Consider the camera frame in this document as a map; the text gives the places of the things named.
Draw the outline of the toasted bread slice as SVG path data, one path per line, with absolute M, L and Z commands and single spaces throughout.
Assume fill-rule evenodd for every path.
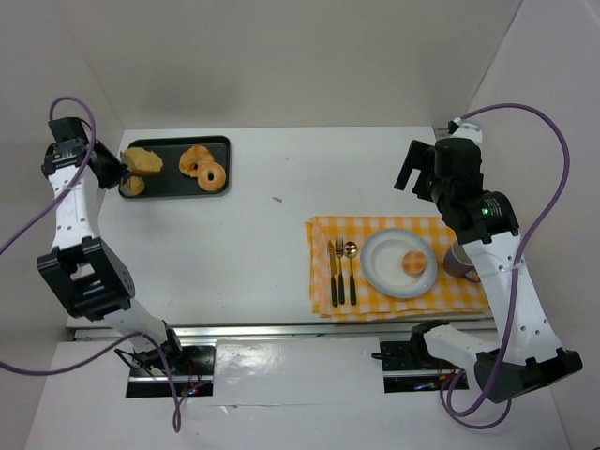
M 159 155 L 142 147 L 129 147 L 121 153 L 121 159 L 133 175 L 156 175 L 163 167 Z

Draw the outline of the small glazed donut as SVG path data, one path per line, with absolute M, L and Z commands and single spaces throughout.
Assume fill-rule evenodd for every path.
M 428 264 L 426 254 L 420 250 L 408 251 L 402 258 L 401 266 L 403 271 L 412 277 L 420 276 Z

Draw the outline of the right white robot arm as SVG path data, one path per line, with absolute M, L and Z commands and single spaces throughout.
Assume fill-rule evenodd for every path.
M 580 371 L 582 361 L 563 347 L 541 306 L 524 259 L 530 234 L 520 233 L 507 197 L 483 187 L 481 131 L 461 118 L 448 127 L 448 137 L 433 145 L 411 143 L 395 187 L 404 189 L 419 172 L 412 191 L 436 205 L 472 261 L 501 341 L 435 320 L 413 328 L 412 351 L 463 369 L 484 399 L 499 404 Z

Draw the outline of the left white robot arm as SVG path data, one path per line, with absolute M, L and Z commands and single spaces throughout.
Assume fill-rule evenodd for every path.
M 100 236 L 101 194 L 126 182 L 128 167 L 92 138 L 80 118 L 53 119 L 49 128 L 54 142 L 41 170 L 59 204 L 51 250 L 38 257 L 37 270 L 69 316 L 129 336 L 139 366 L 177 369 L 183 360 L 179 338 L 137 301 L 132 275 Z

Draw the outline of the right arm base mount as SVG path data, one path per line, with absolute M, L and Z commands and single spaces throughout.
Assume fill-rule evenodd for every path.
M 381 363 L 385 394 L 439 391 L 457 375 L 458 367 L 428 353 L 424 339 L 426 332 L 448 324 L 444 320 L 424 322 L 412 329 L 408 340 L 380 343 L 371 358 Z

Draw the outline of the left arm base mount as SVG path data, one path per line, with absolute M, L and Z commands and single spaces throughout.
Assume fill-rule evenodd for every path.
M 117 349 L 115 353 L 129 367 L 127 398 L 166 398 L 171 395 L 167 376 L 160 368 L 145 367 L 131 352 Z M 215 344 L 183 347 L 183 359 L 171 371 L 179 397 L 213 396 L 216 353 Z

